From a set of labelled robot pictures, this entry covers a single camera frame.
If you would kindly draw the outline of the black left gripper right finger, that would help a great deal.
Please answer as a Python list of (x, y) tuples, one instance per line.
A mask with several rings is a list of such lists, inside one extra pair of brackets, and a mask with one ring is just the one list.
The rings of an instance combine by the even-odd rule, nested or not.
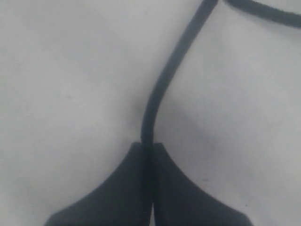
[(161, 143), (152, 150), (157, 226), (248, 226), (249, 218), (197, 187)]

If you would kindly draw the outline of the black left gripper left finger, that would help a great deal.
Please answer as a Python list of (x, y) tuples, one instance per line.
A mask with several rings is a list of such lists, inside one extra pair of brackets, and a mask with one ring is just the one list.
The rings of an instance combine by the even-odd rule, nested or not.
[(152, 195), (149, 160), (132, 143), (117, 169), (95, 190), (53, 214), (47, 226), (148, 226)]

